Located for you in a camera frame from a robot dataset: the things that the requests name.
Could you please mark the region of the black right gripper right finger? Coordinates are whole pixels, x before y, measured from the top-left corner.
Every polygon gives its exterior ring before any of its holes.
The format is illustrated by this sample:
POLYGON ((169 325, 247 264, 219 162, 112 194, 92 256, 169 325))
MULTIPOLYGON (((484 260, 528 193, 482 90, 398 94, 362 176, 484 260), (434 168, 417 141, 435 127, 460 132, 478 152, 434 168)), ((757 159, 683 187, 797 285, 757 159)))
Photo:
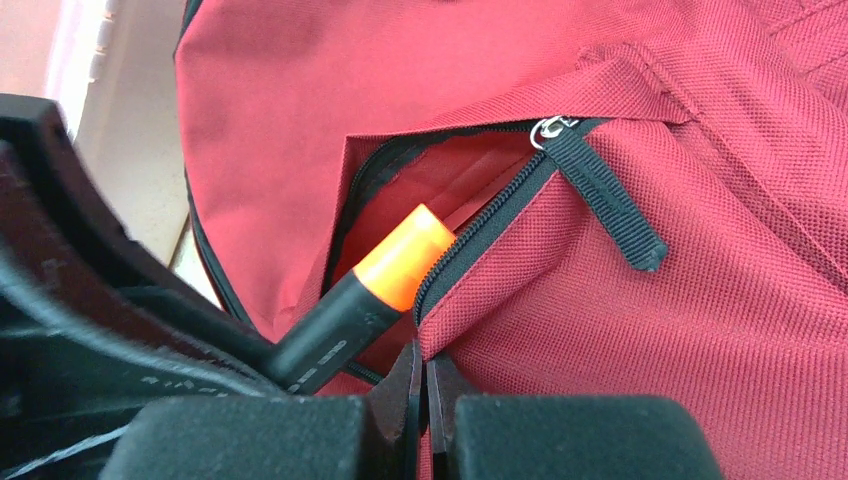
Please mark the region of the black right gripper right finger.
POLYGON ((719 479, 694 418, 656 396, 489 395, 427 364, 436 479, 719 479))

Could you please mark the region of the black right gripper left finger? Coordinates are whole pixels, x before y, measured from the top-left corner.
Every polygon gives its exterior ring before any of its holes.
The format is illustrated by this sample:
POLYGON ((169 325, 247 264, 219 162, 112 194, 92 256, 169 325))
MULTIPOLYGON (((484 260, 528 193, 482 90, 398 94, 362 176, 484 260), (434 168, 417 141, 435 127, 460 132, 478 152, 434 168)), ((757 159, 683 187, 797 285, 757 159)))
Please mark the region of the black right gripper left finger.
POLYGON ((365 395, 173 397, 144 407, 103 479, 414 479, 416 342, 365 395))

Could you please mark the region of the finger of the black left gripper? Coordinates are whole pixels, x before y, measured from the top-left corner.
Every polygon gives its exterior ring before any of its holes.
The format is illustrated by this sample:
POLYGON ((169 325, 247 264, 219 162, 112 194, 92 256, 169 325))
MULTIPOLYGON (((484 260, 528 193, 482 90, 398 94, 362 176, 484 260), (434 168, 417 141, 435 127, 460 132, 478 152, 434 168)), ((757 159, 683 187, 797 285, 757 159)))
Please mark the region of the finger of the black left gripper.
POLYGON ((268 350, 126 236, 55 102, 2 96, 3 478, 94 478, 161 399, 276 396, 268 350))

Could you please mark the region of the black marker orange cap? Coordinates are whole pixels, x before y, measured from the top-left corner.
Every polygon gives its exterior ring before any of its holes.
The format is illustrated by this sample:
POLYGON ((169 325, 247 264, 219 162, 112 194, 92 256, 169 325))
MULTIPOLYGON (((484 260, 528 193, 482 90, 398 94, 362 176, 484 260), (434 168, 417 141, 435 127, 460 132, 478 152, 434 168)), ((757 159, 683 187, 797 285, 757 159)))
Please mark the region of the black marker orange cap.
POLYGON ((455 240, 418 205, 275 345, 266 376, 290 394, 321 390, 411 310, 424 278, 455 240))

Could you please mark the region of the red student backpack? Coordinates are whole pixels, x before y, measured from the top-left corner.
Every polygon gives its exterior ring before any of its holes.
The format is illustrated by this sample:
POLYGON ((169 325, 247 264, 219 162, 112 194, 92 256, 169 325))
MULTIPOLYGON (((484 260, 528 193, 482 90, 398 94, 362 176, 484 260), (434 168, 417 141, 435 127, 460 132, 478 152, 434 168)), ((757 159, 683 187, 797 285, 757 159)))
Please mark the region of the red student backpack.
POLYGON ((457 234, 361 356, 648 394, 728 479, 847 475, 843 1, 191 1, 196 237, 270 341, 418 205, 457 234))

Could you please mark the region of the pink translucent plastic storage box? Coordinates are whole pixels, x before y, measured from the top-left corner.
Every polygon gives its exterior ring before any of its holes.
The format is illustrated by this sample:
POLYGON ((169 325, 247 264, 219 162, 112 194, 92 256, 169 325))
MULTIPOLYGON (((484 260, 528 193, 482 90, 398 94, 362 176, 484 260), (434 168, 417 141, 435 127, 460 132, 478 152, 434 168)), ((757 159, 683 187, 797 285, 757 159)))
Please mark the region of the pink translucent plastic storage box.
POLYGON ((102 73, 120 3, 7 0, 1 3, 1 91, 58 103, 75 136, 90 85, 102 73))

